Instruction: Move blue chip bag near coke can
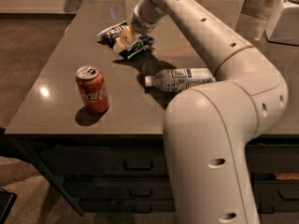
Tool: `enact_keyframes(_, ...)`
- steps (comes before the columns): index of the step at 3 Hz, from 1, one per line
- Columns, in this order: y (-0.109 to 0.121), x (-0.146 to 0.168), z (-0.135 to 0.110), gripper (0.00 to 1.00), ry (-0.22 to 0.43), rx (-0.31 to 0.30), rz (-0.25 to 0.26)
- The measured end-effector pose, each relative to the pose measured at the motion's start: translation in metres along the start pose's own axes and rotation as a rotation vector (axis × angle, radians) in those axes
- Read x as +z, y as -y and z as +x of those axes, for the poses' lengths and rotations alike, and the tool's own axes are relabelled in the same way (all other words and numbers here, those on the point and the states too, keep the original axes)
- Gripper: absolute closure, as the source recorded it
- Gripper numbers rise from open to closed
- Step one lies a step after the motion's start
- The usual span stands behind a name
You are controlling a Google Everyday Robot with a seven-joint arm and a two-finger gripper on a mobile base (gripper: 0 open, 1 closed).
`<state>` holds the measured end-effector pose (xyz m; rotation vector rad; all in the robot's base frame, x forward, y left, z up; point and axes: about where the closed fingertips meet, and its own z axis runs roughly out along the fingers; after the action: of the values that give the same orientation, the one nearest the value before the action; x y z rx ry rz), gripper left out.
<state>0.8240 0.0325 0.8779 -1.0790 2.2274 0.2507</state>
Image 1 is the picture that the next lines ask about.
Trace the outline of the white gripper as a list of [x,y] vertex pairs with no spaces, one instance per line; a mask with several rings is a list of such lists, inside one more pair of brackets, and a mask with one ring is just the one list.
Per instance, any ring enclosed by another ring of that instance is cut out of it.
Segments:
[[116,39],[113,50],[121,53],[136,40],[136,33],[149,34],[166,13],[151,0],[140,0],[130,15],[129,23]]

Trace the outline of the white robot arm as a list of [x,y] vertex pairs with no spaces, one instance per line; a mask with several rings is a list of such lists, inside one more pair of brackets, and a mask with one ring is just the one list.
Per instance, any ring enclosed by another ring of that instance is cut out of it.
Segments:
[[140,0],[130,23],[146,34],[164,15],[216,78],[179,93],[164,113],[178,223],[260,224],[245,149],[284,113],[286,81],[258,49],[194,0]]

